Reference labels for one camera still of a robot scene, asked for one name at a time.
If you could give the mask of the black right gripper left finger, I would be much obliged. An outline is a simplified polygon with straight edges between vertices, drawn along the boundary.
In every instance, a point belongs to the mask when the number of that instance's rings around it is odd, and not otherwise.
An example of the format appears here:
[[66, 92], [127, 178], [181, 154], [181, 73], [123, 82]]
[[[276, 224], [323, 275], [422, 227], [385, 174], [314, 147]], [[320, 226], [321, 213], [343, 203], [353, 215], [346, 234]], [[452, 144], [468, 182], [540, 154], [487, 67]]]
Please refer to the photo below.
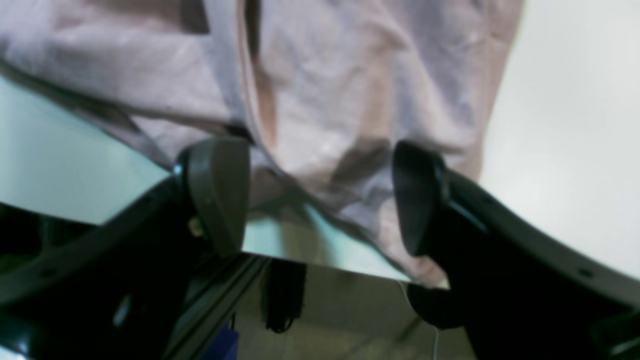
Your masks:
[[212, 137], [105, 224], [1, 274], [1, 347], [30, 360], [158, 360], [199, 257], [242, 251], [250, 144]]

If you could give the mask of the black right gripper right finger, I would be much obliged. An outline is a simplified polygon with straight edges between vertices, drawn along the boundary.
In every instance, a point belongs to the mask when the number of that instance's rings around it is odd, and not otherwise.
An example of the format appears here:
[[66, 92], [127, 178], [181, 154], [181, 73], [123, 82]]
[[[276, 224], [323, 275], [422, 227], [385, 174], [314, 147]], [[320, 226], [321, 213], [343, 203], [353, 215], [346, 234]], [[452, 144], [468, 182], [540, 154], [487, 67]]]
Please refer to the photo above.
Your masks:
[[438, 152], [400, 141], [401, 238], [446, 273], [478, 360], [637, 360], [639, 280], [526, 222]]

